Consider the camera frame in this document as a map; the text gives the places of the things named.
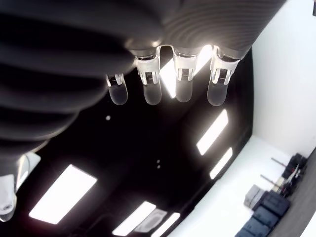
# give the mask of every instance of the white robot part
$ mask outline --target white robot part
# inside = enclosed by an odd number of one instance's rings
[[[136,57],[136,67],[144,85],[150,83],[149,80],[157,84],[160,74],[160,47],[156,49],[155,55]]]
[[[231,76],[235,72],[237,64],[242,59],[225,61],[219,57],[219,50],[219,47],[214,46],[214,53],[211,61],[211,79],[214,84],[217,84],[219,78],[224,79],[224,85],[227,85],[231,79]]]
[[[197,67],[198,55],[176,53],[174,48],[172,51],[177,80],[191,81]]]
[[[0,215],[9,214],[14,207],[14,175],[0,177]]]
[[[105,79],[107,80],[108,86],[112,86],[113,82],[115,81],[117,85],[122,85],[124,82],[124,75],[123,74],[114,74],[113,76],[105,75]]]

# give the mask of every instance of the rectangular ceiling light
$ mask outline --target rectangular ceiling light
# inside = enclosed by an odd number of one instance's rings
[[[213,49],[211,45],[206,45],[202,48],[200,54],[197,57],[197,67],[194,72],[196,75],[201,68],[212,58]],[[171,98],[176,97],[176,80],[177,75],[174,70],[174,62],[171,59],[161,70],[160,70],[160,78],[162,83],[167,88],[167,91]]]
[[[210,126],[206,133],[197,143],[197,148],[201,155],[211,147],[216,138],[221,134],[226,125],[228,124],[227,111],[224,109],[217,117],[215,122]]]
[[[215,165],[215,167],[210,172],[209,176],[211,176],[211,179],[215,179],[216,175],[222,170],[222,168],[226,165],[226,163],[229,161],[229,159],[233,155],[233,149],[230,147],[226,153],[223,155],[223,157],[220,159],[220,161]]]
[[[168,220],[165,221],[153,234],[152,237],[160,237],[163,233],[166,232],[176,222],[180,217],[179,213],[173,213]]]
[[[155,210],[156,206],[150,202],[143,202],[129,217],[127,217],[112,234],[115,236],[126,236],[135,229],[150,213]]]
[[[29,216],[58,224],[96,182],[96,178],[69,165],[39,200]]]

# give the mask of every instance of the wall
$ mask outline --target wall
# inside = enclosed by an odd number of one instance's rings
[[[233,237],[253,214],[243,206],[251,186],[256,184],[265,190],[273,186],[260,174],[276,181],[284,171],[271,157],[283,163],[290,159],[290,156],[252,136],[223,177],[169,237]]]
[[[316,146],[313,0],[288,0],[253,45],[253,134],[293,155]]]

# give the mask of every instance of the fluorescent light panel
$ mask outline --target fluorescent light panel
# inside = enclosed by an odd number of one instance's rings
[[[201,155],[206,153],[227,124],[227,111],[224,109],[197,143],[197,148]]]
[[[69,165],[39,200],[29,216],[58,224],[96,182],[96,178]]]
[[[179,213],[173,213],[168,220],[165,221],[153,234],[152,237],[160,237],[163,233],[166,232],[175,223],[180,217]]]
[[[197,57],[197,67],[194,72],[194,76],[201,70],[201,68],[212,58],[213,49],[211,45],[206,45],[202,48],[200,54]],[[167,91],[171,98],[176,97],[176,80],[177,74],[174,70],[174,62],[171,59],[161,70],[160,78],[167,88]]]
[[[211,176],[211,179],[215,179],[215,177],[223,169],[223,167],[226,165],[226,163],[229,161],[232,155],[233,155],[233,149],[230,147],[226,151],[226,153],[223,155],[223,157],[220,159],[220,161],[215,165],[212,171],[210,172],[209,176]]]
[[[135,229],[150,213],[155,210],[156,206],[150,202],[143,202],[129,217],[127,217],[112,234],[115,236],[126,236]]]

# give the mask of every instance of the black ceiling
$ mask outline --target black ceiling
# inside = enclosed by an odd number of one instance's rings
[[[171,49],[163,48],[162,66],[171,57]],[[209,172],[225,151],[232,147],[234,153],[225,166],[227,170],[252,133],[251,51],[239,63],[226,102],[220,107],[207,101],[209,77],[208,63],[194,78],[188,103],[171,99],[162,85],[160,104],[150,106],[137,71],[125,75],[129,93],[125,105],[114,105],[107,94],[38,152],[42,161],[18,191],[17,210],[11,221],[1,223],[1,235],[111,236],[113,229],[145,200],[168,211],[166,218],[173,212],[181,213],[178,224],[216,182],[210,180]],[[201,156],[196,143],[223,109],[228,113],[228,126]],[[96,185],[58,225],[28,217],[70,163],[95,176]]]

